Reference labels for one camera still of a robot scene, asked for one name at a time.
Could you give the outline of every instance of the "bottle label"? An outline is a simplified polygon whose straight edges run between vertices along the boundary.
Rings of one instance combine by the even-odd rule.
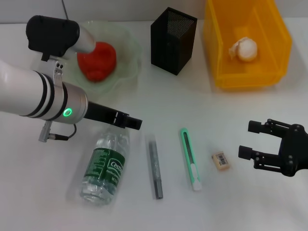
[[[107,148],[96,148],[93,151],[85,177],[96,177],[117,186],[124,163],[125,157],[120,153]]]

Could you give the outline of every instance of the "white tabletop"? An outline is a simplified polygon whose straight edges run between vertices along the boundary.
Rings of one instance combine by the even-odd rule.
[[[216,89],[206,66],[198,23],[193,55],[178,76],[150,60],[151,22],[121,23],[143,47],[138,82],[99,100],[143,119],[130,131],[131,152],[114,201],[85,205],[78,186],[97,132],[105,124],[82,120],[67,142],[38,141],[38,119],[0,113],[0,230],[2,231],[301,231],[308,230],[308,172],[293,178],[256,170],[238,158],[239,145],[277,154],[280,139],[247,132],[250,120],[268,118],[308,128],[308,19],[286,19],[293,36],[288,75],[254,92]],[[0,58],[35,68],[39,55],[27,48],[25,25],[0,25]],[[193,192],[179,130],[190,132],[203,189]],[[73,127],[54,123],[52,131]],[[154,133],[163,182],[155,200],[144,135]],[[223,151],[231,169],[218,172],[211,154]]]

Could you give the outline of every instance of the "red toy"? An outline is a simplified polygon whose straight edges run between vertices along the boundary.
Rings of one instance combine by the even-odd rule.
[[[99,82],[106,79],[115,69],[116,52],[106,42],[96,42],[95,50],[90,54],[77,54],[81,72],[89,81]]]

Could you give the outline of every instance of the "yellow container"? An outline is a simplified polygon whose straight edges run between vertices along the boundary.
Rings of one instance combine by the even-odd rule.
[[[274,0],[207,0],[203,35],[218,87],[269,86],[287,72],[292,39]],[[243,37],[258,45],[252,62],[230,58],[229,48]]]

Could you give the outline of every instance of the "black mesh pen holder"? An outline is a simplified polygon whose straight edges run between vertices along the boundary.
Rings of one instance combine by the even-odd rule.
[[[168,7],[151,25],[151,63],[175,75],[192,57],[197,19]]]

